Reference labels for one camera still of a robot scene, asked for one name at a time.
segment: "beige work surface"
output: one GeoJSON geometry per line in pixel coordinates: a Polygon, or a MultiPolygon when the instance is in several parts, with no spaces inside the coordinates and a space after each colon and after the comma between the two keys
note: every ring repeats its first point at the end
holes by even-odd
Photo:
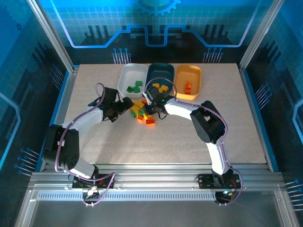
{"type": "MultiPolygon", "coordinates": [[[[179,64],[172,64],[175,69],[179,64]]],[[[193,64],[202,69],[201,93],[194,102],[211,101],[228,124],[225,150],[231,163],[265,163],[263,150],[236,64],[193,64]]],[[[65,121],[82,113],[98,96],[95,84],[117,88],[124,65],[80,65],[65,121]]],[[[147,127],[130,111],[95,125],[80,140],[80,156],[90,163],[210,163],[205,143],[190,120],[169,115],[147,127]]]]}

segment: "blue wall panel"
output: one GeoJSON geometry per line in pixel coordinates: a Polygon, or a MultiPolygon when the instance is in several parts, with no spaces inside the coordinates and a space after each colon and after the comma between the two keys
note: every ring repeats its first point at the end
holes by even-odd
{"type": "MultiPolygon", "coordinates": [[[[285,1],[247,67],[254,90],[266,85],[267,94],[272,94],[260,111],[279,170],[286,182],[299,179],[300,184],[303,182],[302,11],[301,0],[285,1]]],[[[303,214],[297,215],[303,221],[303,214]]]]}
{"type": "Polygon", "coordinates": [[[66,69],[26,0],[0,1],[0,33],[0,226],[14,226],[66,69]]]}
{"type": "Polygon", "coordinates": [[[134,62],[147,63],[159,61],[162,53],[162,62],[202,62],[209,47],[221,47],[222,62],[239,62],[270,5],[269,0],[41,2],[75,64],[114,63],[114,48],[128,48],[134,62]]]}

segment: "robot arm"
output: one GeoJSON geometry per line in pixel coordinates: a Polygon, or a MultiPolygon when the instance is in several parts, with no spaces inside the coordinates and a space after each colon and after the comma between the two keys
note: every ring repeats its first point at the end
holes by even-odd
{"type": "MultiPolygon", "coordinates": [[[[94,102],[90,103],[85,110],[87,114],[78,119],[67,130],[59,156],[58,166],[60,168],[67,169],[70,172],[87,179],[97,178],[98,168],[80,157],[79,141],[94,125],[105,120],[114,122],[119,115],[122,115],[126,110],[133,106],[133,102],[127,97],[123,98],[123,101],[121,101],[120,98],[116,101],[117,95],[119,95],[117,90],[106,87],[105,98],[102,101],[102,104],[98,108],[91,110],[98,104],[100,98],[97,98],[94,102]]],[[[66,122],[62,125],[54,124],[49,127],[42,156],[46,163],[55,164],[60,138],[71,122],[72,121],[66,122]]]]}
{"type": "MultiPolygon", "coordinates": [[[[219,138],[224,135],[225,126],[218,116],[206,111],[204,108],[195,107],[193,103],[178,102],[172,96],[164,97],[155,87],[150,88],[143,95],[147,99],[147,104],[143,107],[147,115],[164,113],[181,116],[193,122],[199,138],[208,147],[212,160],[214,183],[218,187],[223,187],[230,180],[233,171],[224,160],[224,153],[220,147],[219,138]]],[[[206,101],[201,105],[219,114],[210,101],[206,101]]]]}

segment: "orange bin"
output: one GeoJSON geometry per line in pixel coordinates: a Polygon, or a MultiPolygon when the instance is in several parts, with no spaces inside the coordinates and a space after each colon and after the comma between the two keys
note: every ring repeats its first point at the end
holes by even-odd
{"type": "Polygon", "coordinates": [[[201,90],[202,71],[195,65],[179,65],[176,70],[174,84],[177,87],[177,98],[194,100],[201,90]],[[190,95],[185,94],[186,82],[192,84],[190,95]]]}

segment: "lego brick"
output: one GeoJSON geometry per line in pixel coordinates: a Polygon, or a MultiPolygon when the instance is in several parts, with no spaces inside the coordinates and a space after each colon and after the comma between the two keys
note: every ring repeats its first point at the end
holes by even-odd
{"type": "Polygon", "coordinates": [[[160,84],[152,84],[156,88],[160,88],[160,84]]]}
{"type": "Polygon", "coordinates": [[[135,102],[136,106],[139,107],[140,109],[143,108],[144,103],[141,101],[135,102]]]}
{"type": "Polygon", "coordinates": [[[141,102],[145,105],[147,104],[146,98],[142,99],[141,102]]]}
{"type": "Polygon", "coordinates": [[[151,119],[146,119],[146,125],[147,126],[154,126],[155,123],[155,119],[151,118],[151,119]]]}
{"type": "Polygon", "coordinates": [[[132,114],[132,116],[135,118],[135,117],[137,117],[137,116],[139,116],[139,107],[137,107],[137,106],[135,106],[135,105],[133,105],[132,107],[131,107],[131,114],[132,114]]]}
{"type": "Polygon", "coordinates": [[[191,88],[190,88],[190,89],[185,89],[185,91],[184,91],[184,93],[185,93],[186,95],[190,95],[190,92],[191,92],[191,88]]]}
{"type": "Polygon", "coordinates": [[[144,116],[144,110],[141,109],[141,110],[139,111],[139,115],[144,116]]]}
{"type": "Polygon", "coordinates": [[[133,87],[133,92],[139,93],[140,92],[140,88],[138,86],[133,87]]]}
{"type": "Polygon", "coordinates": [[[134,88],[132,86],[128,86],[128,88],[127,88],[127,92],[128,93],[132,93],[133,90],[134,90],[134,88]]]}
{"type": "Polygon", "coordinates": [[[137,118],[137,121],[142,123],[144,121],[144,117],[139,115],[138,118],[137,118]]]}
{"type": "Polygon", "coordinates": [[[165,86],[165,85],[162,85],[160,87],[160,89],[162,89],[163,92],[168,92],[169,91],[169,87],[168,86],[165,86]]]}
{"type": "Polygon", "coordinates": [[[192,86],[192,83],[190,83],[189,81],[186,81],[185,89],[189,89],[189,88],[191,88],[191,86],[192,86]]]}
{"type": "Polygon", "coordinates": [[[140,86],[141,87],[142,85],[143,85],[143,82],[141,80],[137,80],[136,81],[136,86],[140,86]]]}
{"type": "Polygon", "coordinates": [[[147,120],[147,119],[151,119],[152,118],[152,115],[146,115],[146,114],[143,114],[144,118],[147,120]]]}

